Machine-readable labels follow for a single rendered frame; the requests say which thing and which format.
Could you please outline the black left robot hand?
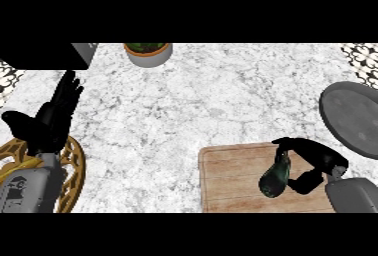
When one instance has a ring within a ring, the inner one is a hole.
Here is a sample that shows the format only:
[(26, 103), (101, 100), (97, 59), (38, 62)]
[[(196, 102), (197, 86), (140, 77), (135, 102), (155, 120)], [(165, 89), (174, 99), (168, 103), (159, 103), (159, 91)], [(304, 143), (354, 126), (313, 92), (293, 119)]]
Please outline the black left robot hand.
[(34, 117), (19, 111), (5, 111), (1, 114), (13, 137), (26, 142), (29, 156), (39, 153), (57, 154), (63, 149), (82, 89), (75, 72), (67, 70), (57, 83), (53, 97), (41, 105)]

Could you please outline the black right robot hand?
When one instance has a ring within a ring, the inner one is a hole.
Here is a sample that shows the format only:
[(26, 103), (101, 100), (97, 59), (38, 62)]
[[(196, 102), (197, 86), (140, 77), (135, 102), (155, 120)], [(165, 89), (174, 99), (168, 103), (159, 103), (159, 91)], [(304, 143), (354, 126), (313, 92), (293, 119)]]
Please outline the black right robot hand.
[(339, 180), (347, 168), (348, 160), (327, 146), (305, 138), (282, 137), (271, 141), (277, 144), (276, 155), (292, 150), (313, 166), (296, 179), (287, 180), (287, 186), (301, 195), (308, 194), (323, 182), (321, 174), (326, 173)]

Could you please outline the dark green eggplant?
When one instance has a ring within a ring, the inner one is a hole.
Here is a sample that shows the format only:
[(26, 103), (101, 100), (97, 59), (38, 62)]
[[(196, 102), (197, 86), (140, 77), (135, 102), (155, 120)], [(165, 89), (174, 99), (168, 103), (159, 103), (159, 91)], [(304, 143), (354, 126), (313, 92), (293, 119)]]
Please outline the dark green eggplant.
[(283, 151), (274, 158), (274, 163), (258, 180), (258, 188), (262, 195), (276, 198), (285, 191), (289, 178), (290, 160)]

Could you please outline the dark grey pan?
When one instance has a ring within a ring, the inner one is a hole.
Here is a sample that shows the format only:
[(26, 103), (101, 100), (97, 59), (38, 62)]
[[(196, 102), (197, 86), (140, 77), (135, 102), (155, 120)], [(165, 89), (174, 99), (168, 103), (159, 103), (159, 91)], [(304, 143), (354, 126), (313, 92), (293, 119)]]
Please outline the dark grey pan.
[(318, 112), (342, 145), (378, 160), (378, 90), (355, 82), (335, 82), (320, 93)]

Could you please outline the wooden cutting board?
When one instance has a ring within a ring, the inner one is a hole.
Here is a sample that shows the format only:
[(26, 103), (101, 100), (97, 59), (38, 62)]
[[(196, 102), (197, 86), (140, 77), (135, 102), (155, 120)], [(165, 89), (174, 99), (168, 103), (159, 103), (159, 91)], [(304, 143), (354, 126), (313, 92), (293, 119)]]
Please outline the wooden cutting board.
[(258, 180), (273, 164), (277, 146), (270, 142), (205, 147), (197, 155), (200, 201), (205, 213), (333, 213), (324, 184), (299, 195), (286, 188), (267, 198)]

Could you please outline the black and white patterned mat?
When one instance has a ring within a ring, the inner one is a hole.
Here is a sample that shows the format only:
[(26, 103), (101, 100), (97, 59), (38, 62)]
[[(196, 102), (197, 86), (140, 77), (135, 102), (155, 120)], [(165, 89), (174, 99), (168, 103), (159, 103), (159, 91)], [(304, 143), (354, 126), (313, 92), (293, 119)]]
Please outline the black and white patterned mat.
[(23, 70), (14, 69), (3, 60), (0, 60), (0, 108), (8, 100), (23, 73)]
[(378, 90), (378, 43), (342, 43), (339, 48), (357, 79)]

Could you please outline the black appliance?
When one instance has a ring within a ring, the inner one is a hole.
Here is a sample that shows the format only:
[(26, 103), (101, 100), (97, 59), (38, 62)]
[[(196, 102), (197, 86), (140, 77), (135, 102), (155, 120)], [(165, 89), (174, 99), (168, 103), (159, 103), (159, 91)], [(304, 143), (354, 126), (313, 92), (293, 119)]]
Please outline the black appliance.
[(0, 60), (19, 70), (87, 70), (97, 43), (0, 43)]

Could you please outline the grey plant pot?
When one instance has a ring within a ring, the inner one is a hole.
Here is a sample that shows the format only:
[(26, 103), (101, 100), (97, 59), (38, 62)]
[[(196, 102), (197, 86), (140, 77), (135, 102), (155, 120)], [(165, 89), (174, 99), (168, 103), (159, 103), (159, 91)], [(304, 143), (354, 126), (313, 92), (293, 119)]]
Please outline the grey plant pot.
[(124, 46), (125, 53), (131, 63), (141, 68), (153, 68), (162, 65), (172, 54), (172, 44), (165, 43), (162, 47), (150, 53), (138, 53)]

